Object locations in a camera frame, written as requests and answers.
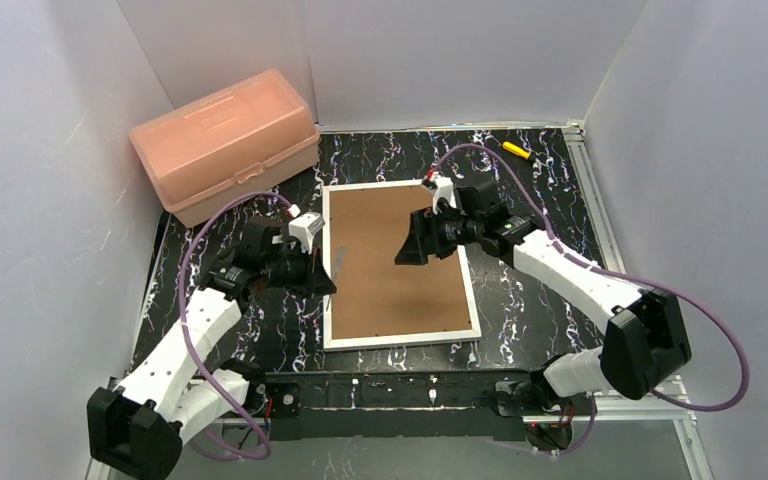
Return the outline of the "white picture frame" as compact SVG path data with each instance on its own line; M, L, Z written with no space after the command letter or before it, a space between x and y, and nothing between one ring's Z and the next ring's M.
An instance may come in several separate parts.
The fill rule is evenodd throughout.
M331 185L323 189L323 260L347 252L337 293L323 302L323 347L351 351L478 340L482 336L464 248L425 266L395 256L413 211L432 196L417 180Z

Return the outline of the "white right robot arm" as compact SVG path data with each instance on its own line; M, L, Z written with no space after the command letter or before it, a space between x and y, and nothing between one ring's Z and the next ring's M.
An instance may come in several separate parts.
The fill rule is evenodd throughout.
M598 273L595 264L551 239L543 221L510 211L492 181L456 187L431 174L420 185L431 204L411 213L395 264L421 266L430 257L445 259L461 245L477 244L561 295L602 333L600 347L555 356L530 372L524 394L531 402L547 408L609 390L639 400L690 361L675 295Z

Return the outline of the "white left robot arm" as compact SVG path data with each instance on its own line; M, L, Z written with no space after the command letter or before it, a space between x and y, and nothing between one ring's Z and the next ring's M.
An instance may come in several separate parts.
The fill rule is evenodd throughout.
M254 365L229 360L211 381L204 359L268 288L296 296L333 295L322 254L314 243L325 221L296 213L282 224L253 217L240 242L205 269L181 316L149 356L114 387L100 387L87 402L90 455L135 479L165 479L183 447L222 415L244 405L251 385L263 382Z

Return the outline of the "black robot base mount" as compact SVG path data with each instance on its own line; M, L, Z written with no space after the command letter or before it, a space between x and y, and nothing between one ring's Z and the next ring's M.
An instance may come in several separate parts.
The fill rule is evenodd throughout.
M566 447L593 415L577 394L528 392L525 370L267 373L243 400L276 441L488 437Z

